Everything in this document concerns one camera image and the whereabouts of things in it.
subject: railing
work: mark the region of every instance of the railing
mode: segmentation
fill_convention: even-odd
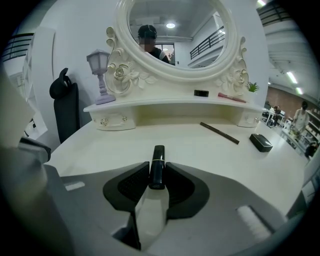
[[[289,13],[275,2],[269,2],[261,7],[258,10],[258,14],[264,27],[292,19]]]
[[[221,42],[225,38],[226,38],[225,27],[222,26],[216,32],[209,35],[205,40],[203,40],[201,43],[199,43],[196,48],[194,48],[192,51],[190,51],[191,60],[194,57],[200,55],[205,50],[218,44],[219,42]]]
[[[10,38],[2,53],[2,61],[8,61],[27,54],[34,33],[17,34]]]

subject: brown wall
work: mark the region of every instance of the brown wall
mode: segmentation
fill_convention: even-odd
[[[298,109],[301,108],[301,104],[305,99],[300,98],[296,95],[288,93],[283,90],[279,90],[273,87],[268,87],[268,93],[266,95],[266,100],[269,101],[271,106],[280,106],[280,109],[285,112],[285,118],[293,118]],[[318,109],[316,105],[308,102],[308,110]]]

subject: white mirror frame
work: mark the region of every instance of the white mirror frame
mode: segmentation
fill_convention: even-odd
[[[108,27],[106,30],[109,37],[106,42],[112,47],[112,52],[105,80],[114,94],[127,95],[132,89],[141,91],[146,85],[152,85],[153,88],[159,86],[164,91],[163,96],[172,95],[174,90],[184,94],[183,89],[173,89],[175,85],[189,85],[192,89],[209,91],[214,89],[215,95],[219,91],[232,96],[244,94],[245,84],[249,81],[243,59],[245,38],[239,37],[231,12],[219,0],[208,1],[212,1],[221,15],[226,43],[218,59],[202,68],[172,66],[144,52],[132,37],[128,26],[128,17],[135,1],[119,0],[114,29]],[[154,93],[159,95],[159,90],[154,90]]]

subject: purple lamp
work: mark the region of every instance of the purple lamp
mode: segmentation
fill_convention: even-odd
[[[96,105],[116,100],[115,96],[107,93],[106,84],[104,82],[104,73],[106,73],[108,69],[109,56],[109,53],[96,49],[86,57],[86,61],[89,62],[92,74],[97,75],[99,79],[100,96],[95,100]]]

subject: potted plant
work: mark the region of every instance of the potted plant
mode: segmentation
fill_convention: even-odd
[[[247,102],[255,103],[255,96],[257,95],[256,91],[260,90],[259,86],[256,82],[248,82],[248,84],[245,87],[248,89]]]

